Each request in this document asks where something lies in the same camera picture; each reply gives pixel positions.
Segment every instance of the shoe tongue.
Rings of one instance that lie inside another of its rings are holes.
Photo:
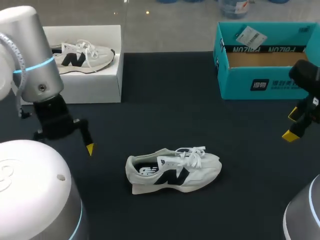
[[[158,162],[158,169],[161,170],[164,165],[166,164],[166,161],[167,161],[168,157],[165,157],[165,156],[158,156],[156,158],[156,161]]]
[[[178,156],[158,156],[156,158],[156,161],[158,163],[158,169],[161,170],[164,168],[166,163],[179,163],[181,161],[181,158]]]
[[[61,43],[61,52],[70,52],[70,53],[74,53],[77,52],[79,48],[75,45],[69,44],[69,43]]]

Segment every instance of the price tag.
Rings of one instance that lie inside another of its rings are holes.
[[[247,47],[256,50],[267,40],[267,36],[261,32],[254,30],[252,27],[247,26],[243,32],[236,39],[237,42],[246,45]]]

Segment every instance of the white sneaker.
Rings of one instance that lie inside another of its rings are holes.
[[[203,147],[166,148],[143,156],[130,156],[125,173],[132,194],[145,194],[164,188],[188,193],[211,183],[220,173],[219,157]]]
[[[94,46],[86,40],[77,44],[62,43],[51,46],[60,74],[81,72],[90,74],[107,67],[115,58],[115,51],[104,46]]]

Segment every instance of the black table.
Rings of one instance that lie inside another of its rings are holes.
[[[212,52],[126,54],[122,101],[69,106],[89,120],[91,158],[79,132],[47,142],[76,180],[91,240],[282,239],[287,204],[320,168],[319,126],[291,144],[281,138],[296,101],[222,100]],[[39,128],[34,117],[18,119],[12,95],[0,109],[1,142],[30,139]],[[131,194],[128,156],[199,146],[222,162],[212,184]]]

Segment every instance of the shoe heel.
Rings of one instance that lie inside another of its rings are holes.
[[[132,184],[132,194],[147,194],[153,193],[160,190],[162,187],[160,185],[143,185],[143,184]]]

